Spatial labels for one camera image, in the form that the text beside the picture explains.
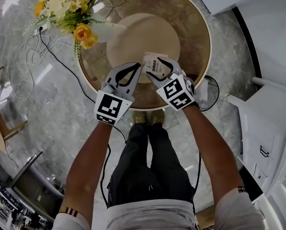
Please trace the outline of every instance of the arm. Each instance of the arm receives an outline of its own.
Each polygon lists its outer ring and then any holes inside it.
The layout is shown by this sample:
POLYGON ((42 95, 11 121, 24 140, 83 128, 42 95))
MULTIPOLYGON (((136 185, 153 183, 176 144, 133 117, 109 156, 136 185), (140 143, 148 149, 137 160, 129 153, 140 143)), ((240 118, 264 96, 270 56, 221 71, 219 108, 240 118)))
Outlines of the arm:
POLYGON ((61 209, 78 211, 92 226, 94 194, 105 161, 112 126, 99 122, 67 175, 61 209))
POLYGON ((210 176, 216 205, 226 193, 243 186, 235 157, 216 128, 197 107, 187 106, 183 111, 210 176))

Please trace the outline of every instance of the shoe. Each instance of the shoe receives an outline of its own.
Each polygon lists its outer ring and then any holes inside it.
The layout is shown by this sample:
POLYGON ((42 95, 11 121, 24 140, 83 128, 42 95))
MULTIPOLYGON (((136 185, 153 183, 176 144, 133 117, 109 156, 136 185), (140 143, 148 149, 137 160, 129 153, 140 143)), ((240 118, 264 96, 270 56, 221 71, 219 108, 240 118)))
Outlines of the shoe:
POLYGON ((134 111, 132 114, 133 124, 144 124, 147 121, 146 112, 134 111))
POLYGON ((152 111, 151 118, 150 118, 150 124, 158 124, 160 123, 161 125, 164 123, 164 111, 162 109, 152 111))

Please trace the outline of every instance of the white wall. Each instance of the white wall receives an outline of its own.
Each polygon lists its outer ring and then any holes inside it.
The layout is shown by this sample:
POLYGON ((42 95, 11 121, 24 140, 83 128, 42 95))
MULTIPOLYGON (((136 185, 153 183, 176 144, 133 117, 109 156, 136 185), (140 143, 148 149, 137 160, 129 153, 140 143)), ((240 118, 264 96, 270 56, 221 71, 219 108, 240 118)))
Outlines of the white wall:
POLYGON ((286 0, 238 6, 255 45, 262 78, 286 86, 286 0))

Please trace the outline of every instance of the gray marble floor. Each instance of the gray marble floor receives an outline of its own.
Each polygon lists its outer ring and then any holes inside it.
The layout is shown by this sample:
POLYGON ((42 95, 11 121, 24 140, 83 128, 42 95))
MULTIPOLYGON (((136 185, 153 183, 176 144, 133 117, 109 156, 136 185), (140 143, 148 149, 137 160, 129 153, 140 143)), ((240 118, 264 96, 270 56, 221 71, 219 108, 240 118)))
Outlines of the gray marble floor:
MULTIPOLYGON (((0 0, 0 65, 9 68, 14 90, 22 96, 29 94, 32 81, 24 64, 25 52, 21 53, 20 45, 25 41, 22 37, 23 28, 33 20, 35 1, 0 0)), ((242 140, 238 110, 228 103, 226 97, 234 94, 246 100, 255 92, 251 83, 254 70, 250 53, 231 11, 211 16, 201 0, 192 1, 202 11, 210 26, 213 51, 208 74, 214 77, 220 86, 217 104, 204 114, 224 137, 234 154, 238 154, 242 140)), ((73 44, 72 36, 62 35, 56 29, 47 31, 46 34, 51 37, 51 44, 56 40, 73 44)), ((31 48, 35 43, 36 39, 33 39, 27 47, 31 48)), ((79 76, 85 91, 95 99, 95 93, 81 77, 73 58, 73 49, 57 45, 52 50, 79 76)), ((35 55, 34 63, 40 61, 42 56, 35 55)), ((7 71, 0 74, 0 81, 3 83, 0 85, 0 108, 8 125, 16 125, 23 119, 28 120, 27 127, 7 142, 9 156, 22 167, 33 154, 43 151, 43 155, 37 161, 39 171, 45 177, 54 174, 61 182, 65 182, 73 159, 97 124, 93 118, 94 104, 82 94, 77 80, 51 55, 45 55, 40 65, 35 66, 29 61, 27 66, 36 81, 28 99, 19 99, 14 95, 7 71)), ((182 112, 167 109, 165 113, 164 126, 182 166, 187 170, 194 185, 198 170, 198 149, 190 125, 182 112)), ((129 111, 118 124, 118 128, 125 135, 130 129, 130 122, 129 111)), ((109 143, 112 154, 107 164, 104 186, 107 185, 124 148, 123 137, 115 130, 112 131, 109 143)), ((19 169, 5 152, 0 152, 0 162, 12 177, 18 173, 19 169)), ((213 204, 211 183, 204 164, 194 203, 197 211, 213 204)), ((93 228, 104 229, 105 224, 106 207, 98 187, 93 228)))

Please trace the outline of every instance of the flower bouquet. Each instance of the flower bouquet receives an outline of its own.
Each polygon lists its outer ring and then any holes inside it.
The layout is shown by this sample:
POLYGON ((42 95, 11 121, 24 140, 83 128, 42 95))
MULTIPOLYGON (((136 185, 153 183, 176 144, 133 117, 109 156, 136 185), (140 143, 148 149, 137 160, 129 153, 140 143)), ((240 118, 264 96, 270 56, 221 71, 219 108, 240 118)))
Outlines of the flower bouquet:
POLYGON ((34 11, 36 19, 26 27, 23 35, 45 23, 50 29, 53 23, 61 32, 73 34, 75 57, 78 58, 81 46, 88 49, 98 41, 91 24, 105 23, 92 18, 94 3, 95 0, 38 0, 34 11))

